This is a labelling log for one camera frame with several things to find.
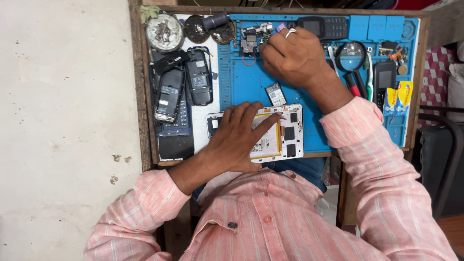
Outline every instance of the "jeans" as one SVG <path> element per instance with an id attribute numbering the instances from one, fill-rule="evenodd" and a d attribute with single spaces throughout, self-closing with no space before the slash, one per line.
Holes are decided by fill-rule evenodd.
<path id="1" fill-rule="evenodd" d="M 315 158 L 294 158 L 287 160 L 278 160 L 265 162 L 262 164 L 263 168 L 268 167 L 275 172 L 282 172 L 285 170 L 291 170 L 302 176 L 309 182 L 317 186 L 322 193 L 327 191 L 327 187 L 321 179 L 322 171 L 327 157 L 315 157 Z M 192 196 L 197 199 L 200 192 L 204 189 L 206 183 L 199 186 L 192 193 Z"/>

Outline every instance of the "person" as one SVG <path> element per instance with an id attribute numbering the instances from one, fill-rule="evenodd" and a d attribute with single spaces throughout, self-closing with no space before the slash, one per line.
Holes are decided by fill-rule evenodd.
<path id="1" fill-rule="evenodd" d="M 419 174 L 382 126 L 376 105 L 354 98 L 325 61 L 318 38 L 297 28 L 259 47 L 272 76 L 304 88 L 323 114 L 329 145 L 352 176 L 361 237 L 315 210 L 322 192 L 293 171 L 250 161 L 258 139 L 280 118 L 251 123 L 263 105 L 231 106 L 209 144 L 169 170 L 151 170 L 112 203 L 84 249 L 88 260 L 171 260 L 152 233 L 174 219 L 191 193 L 202 217 L 181 260 L 457 260 L 432 218 Z"/>

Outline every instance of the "shirt sleeve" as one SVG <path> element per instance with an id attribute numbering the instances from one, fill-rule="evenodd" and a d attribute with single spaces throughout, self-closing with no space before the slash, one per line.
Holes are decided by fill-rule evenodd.
<path id="1" fill-rule="evenodd" d="M 391 260 L 457 260 L 415 180 L 420 175 L 391 141 L 376 105 L 354 98 L 320 122 L 353 178 L 361 238 Z"/>
<path id="2" fill-rule="evenodd" d="M 144 172 L 134 189 L 110 204 L 92 227 L 85 257 L 99 261 L 171 260 L 171 254 L 160 252 L 152 233 L 174 219 L 189 198 L 166 170 Z"/>

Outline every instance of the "tablet battery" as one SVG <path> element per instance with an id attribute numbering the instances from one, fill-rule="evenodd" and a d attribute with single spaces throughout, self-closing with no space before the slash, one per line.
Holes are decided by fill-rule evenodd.
<path id="1" fill-rule="evenodd" d="M 272 106 L 281 106 L 287 103 L 279 82 L 275 82 L 265 89 L 267 96 L 269 96 L 269 99 L 271 100 Z"/>

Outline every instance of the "pink striped shirt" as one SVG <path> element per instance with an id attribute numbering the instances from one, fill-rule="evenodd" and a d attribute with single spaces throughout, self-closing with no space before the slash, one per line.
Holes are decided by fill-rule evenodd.
<path id="1" fill-rule="evenodd" d="M 353 99 L 320 121 L 353 177 L 361 238 L 315 210 L 321 191 L 292 171 L 227 172 L 198 198 L 203 216 L 181 260 L 457 260 L 373 103 Z M 165 170 L 141 174 L 112 203 L 85 245 L 89 260 L 170 260 L 152 233 L 190 196 Z"/>

